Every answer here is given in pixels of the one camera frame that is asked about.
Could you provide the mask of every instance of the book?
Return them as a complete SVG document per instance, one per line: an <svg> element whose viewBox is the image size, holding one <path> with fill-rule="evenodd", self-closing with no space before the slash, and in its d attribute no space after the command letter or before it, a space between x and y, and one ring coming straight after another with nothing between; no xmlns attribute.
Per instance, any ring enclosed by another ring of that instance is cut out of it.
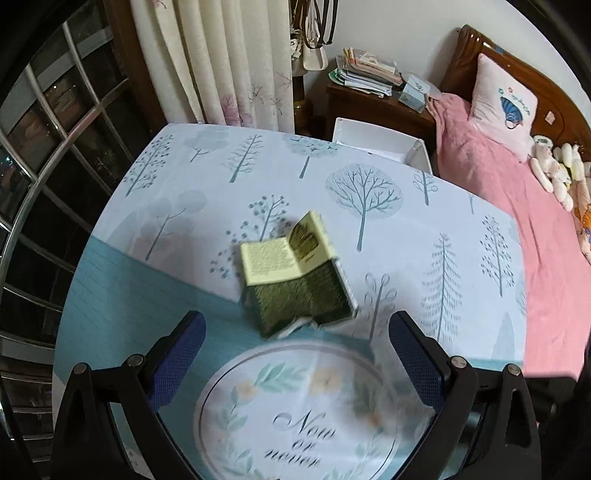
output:
<svg viewBox="0 0 591 480"><path fill-rule="evenodd" d="M329 73L329 78L339 85L359 90L364 93L374 93L380 98L392 96L392 84L383 80L375 80L368 76L345 70L345 60L337 57L337 68Z"/></svg>
<svg viewBox="0 0 591 480"><path fill-rule="evenodd" d="M288 236L243 243L240 252L264 336L356 316L357 302L318 213L308 212Z"/></svg>
<svg viewBox="0 0 591 480"><path fill-rule="evenodd" d="M345 48L343 54L346 59L345 70L353 70L376 80L386 81L400 86L404 83L396 68L396 62L385 60L365 50Z"/></svg>

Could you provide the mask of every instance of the pink blanket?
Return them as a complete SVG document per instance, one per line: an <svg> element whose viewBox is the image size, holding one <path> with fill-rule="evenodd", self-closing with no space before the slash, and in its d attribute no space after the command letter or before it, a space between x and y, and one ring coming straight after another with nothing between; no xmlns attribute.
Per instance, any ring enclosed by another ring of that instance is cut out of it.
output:
<svg viewBox="0 0 591 480"><path fill-rule="evenodd" d="M591 267L571 214L542 189L528 163L468 125L468 102L444 93L430 111L441 177L517 220L527 291L525 370L577 378L591 324Z"/></svg>

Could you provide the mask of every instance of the stack of papers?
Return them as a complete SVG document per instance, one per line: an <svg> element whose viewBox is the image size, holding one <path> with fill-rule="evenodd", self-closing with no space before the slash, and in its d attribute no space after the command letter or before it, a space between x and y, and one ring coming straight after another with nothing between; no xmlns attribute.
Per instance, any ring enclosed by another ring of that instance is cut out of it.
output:
<svg viewBox="0 0 591 480"><path fill-rule="evenodd" d="M392 96L393 86L404 83L396 62L384 60L365 50L345 48L343 56L336 60L337 68L329 73L329 78L339 85L383 98Z"/></svg>
<svg viewBox="0 0 591 480"><path fill-rule="evenodd" d="M402 85L403 79L396 68L396 62L385 60L373 53L356 48L345 48L345 69L358 72L364 76L388 82L392 85Z"/></svg>
<svg viewBox="0 0 591 480"><path fill-rule="evenodd" d="M333 82L360 92L374 93L380 98L392 96L392 83L348 70L345 68L344 57L337 57L336 61L337 68L329 73L329 78Z"/></svg>

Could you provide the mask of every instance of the wooden nightstand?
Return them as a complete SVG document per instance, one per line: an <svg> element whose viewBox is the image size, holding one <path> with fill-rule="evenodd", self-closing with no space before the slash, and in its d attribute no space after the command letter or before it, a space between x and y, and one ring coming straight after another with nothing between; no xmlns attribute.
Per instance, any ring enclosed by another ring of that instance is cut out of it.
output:
<svg viewBox="0 0 591 480"><path fill-rule="evenodd" d="M326 88L329 107L326 114L326 139L332 140L338 117L380 125L421 138L431 155L435 151L435 120L427 110L417 113L394 98L358 92L332 83Z"/></svg>

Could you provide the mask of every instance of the pillow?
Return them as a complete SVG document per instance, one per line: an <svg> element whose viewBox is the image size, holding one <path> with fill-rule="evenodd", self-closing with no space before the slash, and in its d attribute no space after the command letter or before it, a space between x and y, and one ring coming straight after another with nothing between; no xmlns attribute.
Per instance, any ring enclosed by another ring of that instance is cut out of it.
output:
<svg viewBox="0 0 591 480"><path fill-rule="evenodd" d="M531 153L537 97L489 57L478 55L469 123L511 150L519 161Z"/></svg>

